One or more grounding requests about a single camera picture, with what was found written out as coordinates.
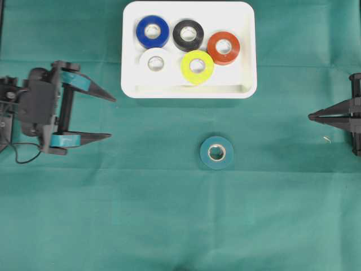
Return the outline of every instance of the black plastic bracket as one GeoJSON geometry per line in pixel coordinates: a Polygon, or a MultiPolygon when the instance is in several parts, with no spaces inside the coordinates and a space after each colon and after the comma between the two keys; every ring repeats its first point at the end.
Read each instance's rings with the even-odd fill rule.
{"type": "Polygon", "coordinates": [[[52,63],[48,71],[44,68],[34,68],[30,71],[28,79],[24,80],[23,87],[17,85],[17,79],[11,77],[0,78],[0,119],[3,121],[0,129],[0,144],[11,142],[12,122],[15,109],[17,118],[21,123],[21,131],[29,137],[37,137],[40,150],[47,154],[66,155],[70,147],[103,140],[110,134],[86,133],[69,131],[73,100],[75,92],[93,97],[110,100],[116,99],[104,89],[93,82],[89,77],[80,73],[80,65],[57,61],[52,63]],[[86,81],[86,88],[78,85],[76,81],[65,80],[62,82],[62,74],[86,81]],[[56,115],[58,99],[62,98],[60,115],[56,115]],[[68,139],[77,138],[75,145],[52,143],[52,137],[68,139]]]}

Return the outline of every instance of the red tape roll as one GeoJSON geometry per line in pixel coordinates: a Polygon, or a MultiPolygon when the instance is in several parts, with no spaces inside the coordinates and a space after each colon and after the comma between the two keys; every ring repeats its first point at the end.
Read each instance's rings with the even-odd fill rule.
{"type": "Polygon", "coordinates": [[[212,57],[215,64],[218,65],[228,65],[235,61],[239,55],[240,48],[241,46],[236,36],[229,32],[217,32],[211,36],[207,45],[208,54],[212,57]],[[232,46],[230,51],[226,51],[224,54],[217,50],[217,43],[221,40],[225,40],[225,43],[228,41],[232,46]]]}

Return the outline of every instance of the screw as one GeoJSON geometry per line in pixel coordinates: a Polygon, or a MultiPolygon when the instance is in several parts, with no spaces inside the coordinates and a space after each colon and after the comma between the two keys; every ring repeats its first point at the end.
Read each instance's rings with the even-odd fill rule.
{"type": "Polygon", "coordinates": [[[6,97],[8,99],[14,99],[15,98],[15,93],[12,91],[9,91],[8,93],[6,93],[6,97]]]}

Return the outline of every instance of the yellow tape roll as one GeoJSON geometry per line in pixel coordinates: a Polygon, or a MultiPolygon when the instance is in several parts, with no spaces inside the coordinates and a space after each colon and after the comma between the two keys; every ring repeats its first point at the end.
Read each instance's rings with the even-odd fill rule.
{"type": "Polygon", "coordinates": [[[185,79],[194,85],[202,84],[207,81],[214,69],[213,59],[206,52],[195,50],[186,54],[182,59],[181,65],[182,73],[185,79]],[[200,72],[193,72],[191,69],[191,63],[194,60],[201,60],[204,63],[204,69],[200,72]]]}

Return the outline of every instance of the tape roll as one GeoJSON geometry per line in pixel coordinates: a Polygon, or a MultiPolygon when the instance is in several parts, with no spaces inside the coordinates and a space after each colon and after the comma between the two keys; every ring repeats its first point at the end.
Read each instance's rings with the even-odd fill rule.
{"type": "Polygon", "coordinates": [[[173,29],[176,47],[184,52],[197,50],[204,38],[202,26],[193,20],[180,21],[173,29]]]}
{"type": "Polygon", "coordinates": [[[229,32],[217,32],[208,41],[207,51],[215,64],[231,64],[240,52],[240,44],[236,36],[229,32]]]}
{"type": "Polygon", "coordinates": [[[50,147],[71,148],[79,147],[81,136],[79,134],[52,134],[50,147]]]}
{"type": "Polygon", "coordinates": [[[146,49],[163,47],[169,38],[169,27],[162,18],[150,15],[137,25],[137,38],[146,49]]]}
{"type": "Polygon", "coordinates": [[[162,48],[151,48],[139,59],[140,74],[144,85],[168,85],[173,78],[173,61],[170,54],[162,48]]]}
{"type": "Polygon", "coordinates": [[[73,72],[62,72],[61,79],[64,83],[83,91],[88,91],[91,84],[91,81],[88,78],[73,72]]]}
{"type": "Polygon", "coordinates": [[[234,160],[231,142],[223,137],[210,137],[203,142],[200,149],[202,162],[209,168],[220,170],[227,168],[234,160]]]}
{"type": "Polygon", "coordinates": [[[214,64],[209,54],[200,50],[195,50],[187,53],[183,57],[181,69],[183,76],[187,81],[194,85],[199,85],[212,76],[214,64]],[[199,66],[203,65],[203,69],[202,67],[198,70],[193,69],[192,66],[194,62],[199,62],[199,66]]]}

